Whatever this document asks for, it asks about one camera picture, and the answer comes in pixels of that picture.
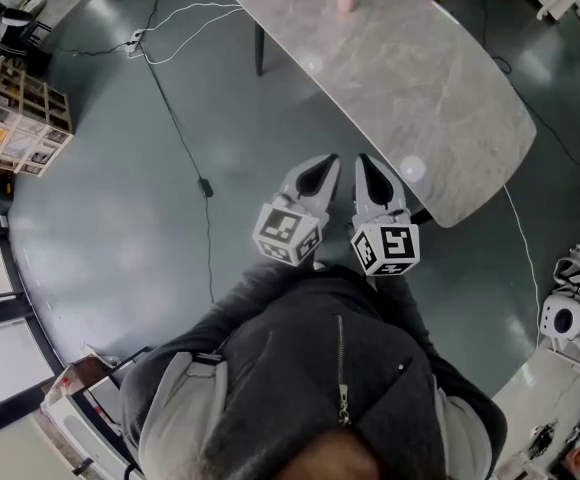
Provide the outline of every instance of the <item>gray floor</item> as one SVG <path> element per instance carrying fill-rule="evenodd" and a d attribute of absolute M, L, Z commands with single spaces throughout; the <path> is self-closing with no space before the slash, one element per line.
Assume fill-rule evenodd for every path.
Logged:
<path fill-rule="evenodd" d="M 153 23 L 191 2 L 160 0 Z M 511 82 L 580 158 L 580 23 L 536 21 L 525 0 L 487 0 L 488 44 L 514 68 Z M 153 0 L 86 0 L 55 31 L 63 48 L 103 50 L 145 26 Z M 481 0 L 446 0 L 473 33 Z M 168 56 L 219 13 L 194 10 L 147 36 Z M 204 176 L 212 183 L 217 296 L 257 259 L 250 233 L 260 205 L 305 158 L 337 152 L 350 167 L 367 140 L 269 41 L 266 74 L 253 72 L 253 26 L 236 13 L 206 29 L 156 72 Z M 46 176 L 21 177 L 12 243 L 47 332 L 66 359 L 83 342 L 125 356 L 184 332 L 208 308 L 204 201 L 142 59 L 57 53 L 50 83 L 65 90 L 77 134 Z M 580 167 L 550 133 L 539 135 L 509 183 L 541 294 L 554 260 L 580 242 Z M 348 170 L 335 219 L 351 213 Z M 340 257 L 342 225 L 326 248 Z M 505 193 L 452 229 L 421 228 L 422 262 L 408 275 L 433 338 L 489 394 L 523 364 L 535 340 L 534 288 Z"/>

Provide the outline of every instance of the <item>window frame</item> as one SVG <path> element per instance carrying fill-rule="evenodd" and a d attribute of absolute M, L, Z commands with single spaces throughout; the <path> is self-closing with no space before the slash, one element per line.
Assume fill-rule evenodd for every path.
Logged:
<path fill-rule="evenodd" d="M 10 284 L 12 285 L 12 292 L 0 294 L 0 299 L 3 297 L 9 297 L 8 300 L 0 300 L 0 323 L 24 319 L 28 324 L 30 333 L 39 347 L 39 351 L 54 374 L 39 384 L 31 386 L 30 388 L 0 402 L 0 429 L 2 429 L 39 408 L 39 405 L 45 396 L 42 389 L 43 386 L 52 382 L 59 374 L 61 374 L 64 370 L 64 365 L 56 354 L 34 308 L 28 300 L 8 240 L 8 228 L 0 227 L 0 249 L 6 272 L 8 273 Z"/>

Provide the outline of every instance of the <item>zipper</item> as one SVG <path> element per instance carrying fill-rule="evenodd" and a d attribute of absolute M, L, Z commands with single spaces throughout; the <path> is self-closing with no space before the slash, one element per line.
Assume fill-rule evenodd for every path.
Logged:
<path fill-rule="evenodd" d="M 336 315 L 339 327 L 338 346 L 338 376 L 339 383 L 339 423 L 346 427 L 350 425 L 350 413 L 348 412 L 348 385 L 343 382 L 343 355 L 345 352 L 343 341 L 343 317 Z"/>

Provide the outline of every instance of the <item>zipper pull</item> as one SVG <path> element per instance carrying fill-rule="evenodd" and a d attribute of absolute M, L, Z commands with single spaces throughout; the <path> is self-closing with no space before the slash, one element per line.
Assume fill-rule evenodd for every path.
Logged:
<path fill-rule="evenodd" d="M 348 412 L 348 385 L 339 384 L 339 423 L 344 427 L 350 425 Z"/>

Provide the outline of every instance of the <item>marble table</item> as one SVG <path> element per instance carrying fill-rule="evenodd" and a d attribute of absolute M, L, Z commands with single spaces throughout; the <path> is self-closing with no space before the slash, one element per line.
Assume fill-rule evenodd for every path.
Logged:
<path fill-rule="evenodd" d="M 506 183 L 536 128 L 490 56 L 431 0 L 236 0 L 451 227 Z"/>

